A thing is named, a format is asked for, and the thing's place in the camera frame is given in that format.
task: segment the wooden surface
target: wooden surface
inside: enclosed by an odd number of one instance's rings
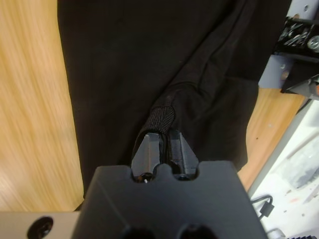
[[[280,89],[259,89],[247,127],[248,163],[238,173],[246,190],[274,151],[304,99],[299,95],[281,94]]]
[[[0,0],[0,211],[71,211],[82,201],[56,0]],[[248,188],[303,97],[261,89],[248,127]]]

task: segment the black fabric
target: black fabric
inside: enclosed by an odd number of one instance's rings
[[[240,169],[257,83],[289,2],[59,1],[84,191],[97,166],[129,165],[146,131],[170,127],[199,160]]]

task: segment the screw hole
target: screw hole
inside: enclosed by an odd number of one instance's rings
[[[52,217],[42,217],[34,221],[27,232],[28,239],[42,239],[48,235],[53,227]]]
[[[147,229],[129,229],[123,239],[155,239],[154,234]]]
[[[216,239],[217,237],[204,226],[190,225],[181,234],[180,239]]]

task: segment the bolt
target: bolt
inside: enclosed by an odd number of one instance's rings
[[[307,46],[310,50],[319,53],[319,36],[313,36],[307,42]]]

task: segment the white surface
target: white surface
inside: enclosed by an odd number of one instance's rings
[[[295,189],[278,174],[280,164],[302,142],[318,130],[319,101],[313,101],[295,133],[252,196],[252,199],[255,199],[270,194],[274,198],[274,210],[268,218],[262,219],[265,231],[279,228],[287,237],[291,237],[319,226],[319,177],[313,182]],[[261,206],[255,206],[258,212]]]
[[[0,213],[0,238],[24,239],[29,227],[35,220],[50,216],[53,218],[53,227],[45,239],[70,239],[79,214],[79,212]]]
[[[287,16],[299,14],[301,19],[313,19],[319,6],[319,0],[292,0]],[[265,71],[259,80],[262,88],[281,88],[284,84],[282,74],[289,72],[293,65],[293,59],[284,56],[271,55]]]

